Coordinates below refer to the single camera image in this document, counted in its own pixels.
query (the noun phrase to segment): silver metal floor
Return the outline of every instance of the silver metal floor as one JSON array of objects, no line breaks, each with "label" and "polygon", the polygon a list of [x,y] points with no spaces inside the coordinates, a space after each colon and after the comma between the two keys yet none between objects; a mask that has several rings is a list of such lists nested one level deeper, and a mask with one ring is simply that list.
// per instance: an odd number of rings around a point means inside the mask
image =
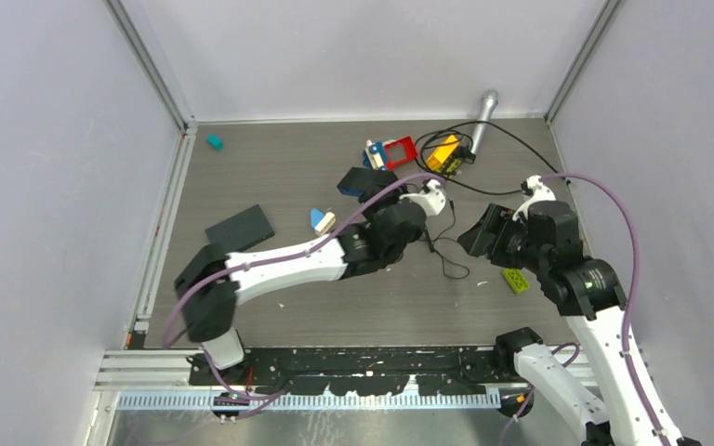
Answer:
[{"label": "silver metal floor", "polygon": [[[553,164],[559,156],[541,119],[499,120],[537,148]],[[146,347],[159,347],[162,327],[176,302],[172,281],[207,243],[204,229],[253,204],[260,204],[276,236],[254,250],[305,242],[314,237],[310,211],[332,208],[340,221],[356,200],[340,195],[336,184],[360,165],[366,139],[413,138],[454,122],[374,122],[317,124],[202,125],[192,153]],[[214,151],[206,136],[225,143]],[[529,151],[489,128],[476,164],[458,179],[486,190],[512,190],[528,176],[547,172]],[[417,171],[403,166],[399,177]],[[571,202],[563,183],[550,184]],[[487,197],[456,185],[447,193],[456,202],[457,237],[474,225],[486,206],[516,206],[521,195]],[[452,222],[448,211],[430,220],[432,234]],[[341,282],[310,283],[251,300],[237,310],[235,325],[249,347],[491,345],[497,335],[525,325],[548,344],[575,340],[556,309],[537,290],[515,295],[501,270],[485,259],[468,257],[455,243],[440,242],[451,259],[471,269],[453,281],[424,243],[409,246],[404,258],[385,271]],[[178,343],[189,346],[186,340]]]},{"label": "silver metal floor", "polygon": [[[212,413],[120,411],[109,446],[492,446],[507,422],[493,409],[266,412],[224,425]],[[504,446],[576,444],[549,402],[537,398]]]}]

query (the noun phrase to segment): green lego brick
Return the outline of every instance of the green lego brick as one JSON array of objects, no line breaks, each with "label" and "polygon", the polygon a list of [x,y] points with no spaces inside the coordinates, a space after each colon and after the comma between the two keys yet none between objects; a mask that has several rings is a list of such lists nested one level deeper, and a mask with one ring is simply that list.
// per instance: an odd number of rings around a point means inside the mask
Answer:
[{"label": "green lego brick", "polygon": [[527,281],[527,278],[525,278],[522,272],[517,269],[502,269],[502,277],[508,281],[510,289],[517,295],[529,289],[529,282]]}]

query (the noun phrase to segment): gray floor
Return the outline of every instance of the gray floor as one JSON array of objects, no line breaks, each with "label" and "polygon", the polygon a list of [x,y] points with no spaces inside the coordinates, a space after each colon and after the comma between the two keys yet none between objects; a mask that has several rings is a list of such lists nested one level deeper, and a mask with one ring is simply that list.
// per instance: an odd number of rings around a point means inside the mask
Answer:
[{"label": "gray floor", "polygon": [[[543,120],[502,120],[559,166],[559,157]],[[350,167],[361,162],[366,139],[413,137],[444,128],[450,122],[376,122],[319,124],[203,125],[198,130],[185,180],[160,290],[152,314],[147,347],[159,347],[165,319],[177,298],[172,281],[206,244],[204,229],[259,203],[276,236],[254,250],[305,242],[314,234],[311,208],[332,208],[343,220],[356,207],[340,195],[336,184]],[[225,149],[214,151],[205,138],[215,134]],[[399,176],[416,172],[403,166]],[[487,190],[511,190],[546,167],[518,142],[489,129],[473,165],[458,179]],[[564,184],[550,186],[570,202]],[[470,228],[490,202],[517,206],[521,195],[487,197],[449,185],[456,202],[457,237]],[[452,222],[448,212],[430,220],[433,233]],[[453,260],[471,275],[446,279],[439,257],[424,243],[409,246],[401,262],[386,271],[341,282],[310,283],[263,295],[239,307],[235,324],[247,346],[389,346],[493,344],[497,335],[525,325],[547,343],[575,338],[536,288],[514,295],[499,268],[485,259],[466,256],[459,246],[440,242]],[[185,346],[186,340],[178,346]]]}]

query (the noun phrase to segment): black cable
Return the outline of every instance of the black cable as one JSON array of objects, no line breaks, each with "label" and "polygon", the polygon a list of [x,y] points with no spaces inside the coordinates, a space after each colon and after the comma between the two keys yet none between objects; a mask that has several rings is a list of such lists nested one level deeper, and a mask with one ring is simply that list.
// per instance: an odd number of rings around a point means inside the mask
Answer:
[{"label": "black cable", "polygon": [[[448,230],[451,230],[451,229],[456,225],[456,204],[453,202],[453,200],[449,200],[449,203],[450,203],[450,210],[451,210],[451,212],[453,213],[453,222],[450,224],[450,226],[448,226],[447,228],[445,228],[444,230],[442,230],[442,231],[439,233],[439,235],[437,235],[435,238],[431,239],[431,241],[430,241],[430,245],[431,245],[431,246],[433,246],[433,244],[436,243],[436,242],[438,242],[439,240],[447,240],[447,241],[450,241],[450,242],[458,243],[458,241],[456,241],[456,240],[454,240],[454,239],[451,239],[450,237],[443,237],[443,235],[444,235]],[[466,279],[466,278],[469,277],[469,274],[471,273],[471,271],[469,270],[469,268],[468,268],[466,265],[461,265],[460,263],[456,263],[456,262],[454,262],[453,260],[450,260],[450,259],[447,258],[444,254],[442,254],[442,252],[441,252],[440,250],[436,249],[435,247],[431,247],[430,249],[432,250],[432,252],[433,252],[434,254],[436,254],[437,256],[439,256],[439,259],[442,261],[442,275],[443,275],[444,277],[446,277],[446,278],[448,278],[448,279],[452,279],[452,280],[454,280],[454,281],[460,281],[461,279]],[[447,268],[445,267],[445,262],[446,262],[446,263],[449,263],[450,265],[453,265],[454,267],[458,267],[458,268],[461,268],[461,269],[465,270],[466,273],[463,274],[463,275],[461,275],[461,276],[453,276],[453,275],[448,274],[448,273],[447,273]]]},{"label": "black cable", "polygon": [[459,128],[459,127],[462,127],[462,126],[464,126],[464,125],[472,125],[472,124],[488,124],[488,125],[492,126],[493,128],[495,128],[495,129],[499,130],[500,132],[504,133],[505,135],[508,135],[509,137],[511,137],[511,138],[513,138],[513,139],[515,139],[515,140],[517,140],[521,145],[523,145],[525,148],[527,148],[527,150],[529,150],[530,152],[532,152],[540,161],[542,161],[543,164],[545,164],[549,169],[551,169],[551,172],[554,172],[555,174],[559,174],[559,173],[560,173],[560,171],[557,170],[557,167],[554,167],[554,165],[553,165],[552,163],[549,163],[549,160],[547,160],[543,155],[541,155],[539,151],[536,151],[535,148],[533,148],[532,146],[530,146],[529,144],[527,144],[523,139],[521,139],[521,138],[519,138],[519,137],[513,135],[510,131],[508,131],[508,130],[502,128],[501,126],[499,126],[499,125],[497,125],[497,124],[495,124],[495,123],[492,123],[491,121],[480,121],[480,120],[467,121],[467,122],[464,122],[464,123],[459,123],[459,124],[456,124],[456,125],[451,125],[451,126],[447,127],[446,130],[455,130],[455,129],[457,129],[457,128]]},{"label": "black cable", "polygon": [[[467,134],[465,134],[465,133],[463,133],[463,132],[460,132],[460,131],[458,131],[458,130],[456,130],[456,129],[459,128],[459,127],[462,127],[462,126],[464,126],[464,125],[474,125],[474,124],[487,124],[487,125],[490,125],[490,126],[496,128],[496,129],[499,130],[500,132],[502,132],[502,133],[508,135],[509,137],[511,137],[511,138],[515,139],[516,141],[518,141],[519,143],[521,143],[527,150],[531,151],[531,152],[532,152],[538,159],[540,159],[549,169],[551,169],[552,172],[554,172],[554,173],[559,173],[559,171],[557,170],[557,168],[554,167],[554,165],[552,165],[552,164],[549,162],[549,160],[547,160],[543,155],[540,154],[539,151],[535,150],[535,148],[533,148],[531,145],[529,145],[526,141],[524,141],[523,139],[517,137],[517,136],[514,135],[512,132],[510,132],[510,131],[508,131],[507,129],[501,127],[500,125],[497,125],[497,124],[492,123],[492,122],[489,122],[489,121],[480,121],[480,120],[466,121],[466,122],[463,122],[463,123],[458,123],[458,124],[456,124],[456,125],[451,125],[451,126],[445,128],[445,129],[437,130],[437,131],[433,131],[433,132],[429,132],[429,133],[426,133],[425,135],[422,135],[422,136],[420,136],[419,138],[417,138],[417,140],[415,141],[415,146],[416,146],[416,147],[419,147],[418,156],[417,156],[417,158],[415,159],[415,163],[417,164],[417,166],[418,166],[419,168],[421,168],[421,169],[422,169],[423,171],[425,171],[425,172],[429,172],[429,173],[432,173],[432,174],[434,174],[434,175],[439,175],[439,176],[442,177],[445,181],[450,181],[450,182],[452,182],[452,183],[454,183],[454,184],[457,184],[458,186],[461,186],[462,188],[465,188],[465,189],[468,189],[468,190],[472,190],[472,191],[481,193],[481,194],[483,194],[483,195],[504,196],[504,195],[513,195],[513,194],[516,194],[516,193],[521,192],[521,189],[507,190],[507,191],[502,191],[502,192],[496,192],[496,191],[491,191],[491,190],[480,190],[480,189],[477,189],[477,188],[475,188],[475,187],[472,187],[472,186],[470,186],[470,185],[468,185],[468,184],[466,184],[466,183],[463,183],[463,182],[461,182],[461,181],[452,179],[451,177],[442,176],[442,175],[440,175],[440,174],[438,174],[438,173],[436,173],[436,172],[433,172],[433,171],[431,171],[431,170],[425,165],[425,161],[424,161],[424,159],[423,159],[423,155],[424,155],[424,153],[425,153],[426,150],[435,149],[435,148],[440,147],[440,146],[442,145],[442,144],[433,144],[433,143],[434,143],[435,141],[437,141],[438,139],[442,139],[442,138],[450,137],[450,136],[455,136],[455,137],[456,137],[456,144],[460,143],[463,139],[468,139],[468,140],[469,140],[469,145],[467,146],[467,150],[468,150],[468,149],[472,146],[472,144],[474,144],[474,141],[472,140],[472,137],[469,136],[469,135],[467,135]],[[429,138],[426,140],[426,142],[425,142],[422,146],[420,146],[420,141],[422,141],[423,138],[425,138],[425,137],[429,137]]]},{"label": "black cable", "polygon": [[[428,139],[426,140],[426,142],[425,142],[422,146],[420,146],[420,141],[421,141],[423,138],[428,137],[428,136],[430,136],[430,138],[428,138]],[[418,156],[417,156],[417,158],[415,158],[415,163],[417,164],[417,167],[419,167],[420,169],[422,169],[422,170],[425,171],[425,172],[429,172],[429,173],[432,173],[432,174],[434,174],[434,175],[438,175],[438,176],[441,177],[444,181],[450,181],[451,183],[457,184],[458,186],[461,186],[462,188],[465,188],[465,189],[468,189],[468,190],[472,190],[472,191],[481,193],[481,194],[483,194],[483,195],[491,195],[491,196],[514,195],[514,194],[519,193],[519,192],[522,191],[521,189],[508,190],[508,191],[503,191],[503,192],[495,192],[495,191],[491,191],[491,190],[480,190],[480,189],[477,189],[477,188],[475,188],[475,187],[470,186],[469,184],[466,184],[466,183],[463,183],[463,182],[458,181],[458,180],[456,180],[456,179],[453,179],[451,176],[443,176],[442,174],[439,174],[439,173],[437,173],[437,172],[434,172],[434,171],[430,170],[430,169],[425,165],[425,162],[423,161],[423,154],[425,153],[426,150],[436,149],[436,148],[442,146],[442,144],[434,144],[434,141],[436,141],[437,139],[442,139],[442,138],[450,137],[450,136],[455,136],[455,137],[456,137],[456,143],[461,142],[461,140],[464,139],[464,138],[468,139],[468,140],[469,140],[469,145],[467,146],[467,148],[469,148],[469,146],[471,146],[471,144],[472,144],[472,137],[471,137],[471,136],[469,136],[469,135],[467,135],[467,134],[465,134],[465,133],[459,132],[459,131],[457,131],[457,130],[444,129],[444,130],[437,130],[437,131],[434,131],[434,132],[429,132],[429,133],[423,135],[422,137],[419,137],[419,138],[415,141],[415,146],[416,146],[416,147],[419,147],[419,149],[418,149]]]}]

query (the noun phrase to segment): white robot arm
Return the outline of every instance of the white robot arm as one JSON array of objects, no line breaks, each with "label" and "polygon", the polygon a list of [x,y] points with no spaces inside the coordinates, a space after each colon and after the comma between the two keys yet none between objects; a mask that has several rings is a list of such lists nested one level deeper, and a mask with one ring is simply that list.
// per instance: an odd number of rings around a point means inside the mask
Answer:
[{"label": "white robot arm", "polygon": [[630,351],[623,351],[621,344],[625,293],[608,263],[584,256],[575,213],[555,199],[540,177],[529,177],[522,190],[530,198],[518,210],[491,204],[458,242],[471,256],[486,256],[494,265],[525,268],[536,275],[587,354],[603,400],[554,360],[529,328],[497,337],[496,363],[535,386],[583,445],[699,444],[682,436],[646,368],[638,366],[637,379],[663,429],[656,431],[644,410],[624,358],[630,355],[634,364],[644,361],[635,342]]},{"label": "white robot arm", "polygon": [[[397,179],[392,172],[358,169],[341,181],[339,188],[364,202],[377,190]],[[348,225],[337,237],[256,253],[223,253],[219,245],[205,246],[175,281],[182,297],[203,278],[233,270],[197,292],[182,309],[187,335],[201,342],[220,369],[243,361],[245,352],[231,327],[235,308],[271,291],[308,282],[330,282],[376,272],[396,262],[405,246],[423,233],[426,219],[439,215],[446,205],[442,184],[427,180],[419,192],[398,190],[364,211],[365,221]],[[288,258],[267,265],[268,261]],[[265,265],[250,268],[250,265]]]}]

